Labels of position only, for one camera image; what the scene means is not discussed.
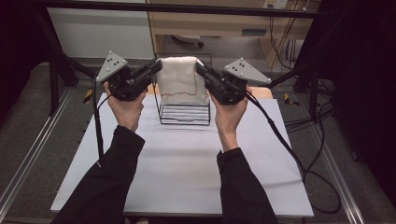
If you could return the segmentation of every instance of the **hand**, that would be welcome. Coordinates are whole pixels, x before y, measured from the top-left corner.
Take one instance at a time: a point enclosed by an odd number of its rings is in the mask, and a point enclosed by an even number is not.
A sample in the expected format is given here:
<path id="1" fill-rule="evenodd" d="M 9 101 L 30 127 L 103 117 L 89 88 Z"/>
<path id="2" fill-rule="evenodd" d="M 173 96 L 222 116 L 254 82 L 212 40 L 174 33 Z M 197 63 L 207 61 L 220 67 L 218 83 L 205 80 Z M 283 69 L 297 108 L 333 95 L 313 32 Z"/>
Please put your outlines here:
<path id="1" fill-rule="evenodd" d="M 107 96 L 111 94 L 108 89 L 108 83 L 104 83 Z M 108 105 L 116 116 L 117 123 L 132 132 L 135 132 L 140 119 L 140 114 L 143 109 L 143 99 L 146 97 L 146 91 L 142 92 L 133 101 L 120 101 L 116 97 L 109 97 L 107 99 Z"/>
<path id="2" fill-rule="evenodd" d="M 236 105 L 222 105 L 210 94 L 210 98 L 216 107 L 216 126 L 224 152 L 237 148 L 236 128 L 248 107 L 248 99 L 245 98 Z"/>

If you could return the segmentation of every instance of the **white cloth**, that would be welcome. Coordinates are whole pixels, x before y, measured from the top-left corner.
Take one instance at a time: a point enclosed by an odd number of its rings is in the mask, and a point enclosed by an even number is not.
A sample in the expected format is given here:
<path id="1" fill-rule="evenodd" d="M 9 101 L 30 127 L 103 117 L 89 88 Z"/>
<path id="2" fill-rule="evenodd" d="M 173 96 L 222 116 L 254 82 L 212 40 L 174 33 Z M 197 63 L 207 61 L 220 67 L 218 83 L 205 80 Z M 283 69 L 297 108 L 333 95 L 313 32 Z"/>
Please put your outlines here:
<path id="1" fill-rule="evenodd" d="M 195 72 L 195 57 L 161 59 L 163 69 L 157 73 L 162 105 L 208 105 L 205 80 Z"/>

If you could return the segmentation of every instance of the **forearm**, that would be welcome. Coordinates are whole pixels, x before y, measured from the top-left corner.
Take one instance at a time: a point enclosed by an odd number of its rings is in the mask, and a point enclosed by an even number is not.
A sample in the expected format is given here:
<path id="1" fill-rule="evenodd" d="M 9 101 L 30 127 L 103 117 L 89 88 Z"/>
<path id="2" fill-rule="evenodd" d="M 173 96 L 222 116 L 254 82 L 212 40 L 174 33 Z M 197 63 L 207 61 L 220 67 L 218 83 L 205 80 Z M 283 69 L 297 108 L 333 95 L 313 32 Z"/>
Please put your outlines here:
<path id="1" fill-rule="evenodd" d="M 110 149 L 84 175 L 52 223 L 120 223 L 144 143 L 118 126 Z"/>
<path id="2" fill-rule="evenodd" d="M 268 197 L 240 148 L 220 152 L 218 165 L 224 224 L 277 223 Z"/>

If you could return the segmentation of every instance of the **gray carpet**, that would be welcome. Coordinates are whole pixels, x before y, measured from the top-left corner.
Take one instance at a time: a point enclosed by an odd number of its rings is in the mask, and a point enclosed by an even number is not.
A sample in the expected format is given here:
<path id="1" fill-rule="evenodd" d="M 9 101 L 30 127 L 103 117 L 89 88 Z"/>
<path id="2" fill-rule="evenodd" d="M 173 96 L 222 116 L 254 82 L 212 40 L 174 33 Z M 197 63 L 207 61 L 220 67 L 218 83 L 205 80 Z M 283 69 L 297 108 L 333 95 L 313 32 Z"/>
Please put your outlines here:
<path id="1" fill-rule="evenodd" d="M 179 43 L 168 37 L 164 49 L 167 52 L 210 53 L 214 66 L 222 67 L 238 59 L 241 55 L 254 66 L 261 66 L 262 71 L 270 71 L 262 60 L 260 45 L 255 39 L 207 37 L 205 46 L 198 49 L 194 45 Z M 284 120 L 305 118 L 301 106 L 284 104 L 284 92 L 290 98 L 297 99 L 290 88 L 292 78 L 280 87 L 274 88 L 274 97 L 278 100 Z M 84 105 L 82 99 L 88 88 L 79 86 L 74 89 L 71 99 L 44 146 L 31 173 L 12 204 L 7 217 L 53 218 L 50 206 L 56 195 L 55 190 L 62 184 L 65 173 L 78 148 L 78 141 L 83 136 L 87 121 L 92 116 L 92 105 Z M 24 155 L 33 144 L 39 130 L 44 125 L 50 111 L 49 76 L 46 67 L 37 67 L 32 72 L 31 80 L 25 88 L 20 101 L 11 109 L 7 119 L 0 127 L 0 190 L 4 190 L 13 174 L 18 169 Z M 337 118 L 328 117 L 324 121 L 326 143 L 329 145 L 342 173 L 355 197 L 356 203 L 366 223 L 396 223 L 396 211 L 386 195 L 376 184 L 374 177 L 364 163 L 351 159 L 351 152 L 344 139 Z M 317 142 L 311 129 L 303 129 L 290 134 L 293 149 L 306 166 L 318 150 Z M 319 159 L 314 170 L 329 178 L 322 159 Z M 333 209 L 336 205 L 332 191 L 320 180 L 309 176 L 307 188 L 310 200 L 323 209 Z M 315 217 L 308 218 L 308 223 L 349 223 L 346 213 L 341 209 L 332 215 L 315 211 Z"/>

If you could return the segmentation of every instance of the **floor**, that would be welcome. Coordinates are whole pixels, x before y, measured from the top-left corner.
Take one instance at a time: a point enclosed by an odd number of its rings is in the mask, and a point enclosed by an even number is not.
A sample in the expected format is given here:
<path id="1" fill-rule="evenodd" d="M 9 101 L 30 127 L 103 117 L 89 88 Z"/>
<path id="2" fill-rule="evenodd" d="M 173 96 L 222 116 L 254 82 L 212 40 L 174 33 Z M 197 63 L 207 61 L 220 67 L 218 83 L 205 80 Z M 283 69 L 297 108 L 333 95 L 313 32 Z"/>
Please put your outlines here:
<path id="1" fill-rule="evenodd" d="M 205 46 L 198 48 L 189 43 L 180 42 L 171 36 L 164 40 L 163 52 L 194 54 L 203 53 L 212 57 L 215 68 L 221 69 L 226 64 L 243 57 L 247 62 L 262 71 L 268 77 L 275 79 L 285 74 L 289 69 L 280 65 L 269 68 L 262 55 L 259 42 L 255 38 L 230 38 L 203 36 Z M 307 93 L 295 93 L 292 85 L 295 78 L 291 78 L 280 86 L 272 89 L 274 98 L 278 100 L 283 119 L 292 121 L 306 118 Z M 332 83 L 323 80 L 321 85 L 332 88 Z M 5 215 L 3 223 L 17 221 L 19 223 L 49 223 L 54 217 L 50 211 L 51 203 L 56 195 L 56 190 L 62 184 L 68 166 L 73 160 L 82 139 L 84 130 L 92 116 L 92 105 L 82 103 L 90 81 L 83 77 L 75 88 L 63 88 L 64 96 L 68 96 L 67 104 L 62 107 L 62 113 L 56 119 L 50 118 L 50 89 L 49 73 L 46 65 L 41 65 L 32 71 L 31 78 L 21 99 L 11 108 L 7 117 L 0 122 L 0 214 Z M 285 93 L 291 103 L 285 104 Z M 318 104 L 325 105 L 329 96 L 319 96 Z M 376 184 L 370 170 L 362 162 L 352 160 L 348 142 L 343 136 L 343 131 L 337 123 L 337 115 L 331 113 L 323 120 L 323 132 L 318 125 L 310 126 L 298 131 L 291 123 L 286 123 L 290 129 L 289 138 L 291 145 L 306 167 L 318 152 L 320 137 L 325 134 L 326 153 L 318 159 L 313 170 L 323 175 L 327 180 L 337 186 L 334 180 L 331 160 L 336 164 L 342 179 L 345 181 L 346 191 L 353 199 L 348 200 L 342 195 L 343 206 L 334 214 L 324 214 L 315 210 L 315 217 L 307 218 L 309 223 L 396 223 L 396 210 L 390 204 L 386 195 Z M 46 126 L 46 122 L 55 122 L 56 125 L 49 130 L 46 141 L 41 144 L 35 142 Z M 39 146 L 38 153 L 33 155 L 35 162 L 25 170 L 25 176 L 15 176 L 25 156 L 30 152 L 31 146 Z M 13 177 L 22 181 L 19 186 L 10 186 Z M 311 203 L 315 206 L 333 210 L 337 199 L 333 191 L 320 179 L 314 176 L 307 178 L 307 193 Z M 5 200 L 4 196 L 11 187 L 16 194 L 10 194 Z M 358 214 L 348 210 L 348 206 L 355 204 Z M 284 223 L 301 223 L 302 220 L 281 219 Z"/>

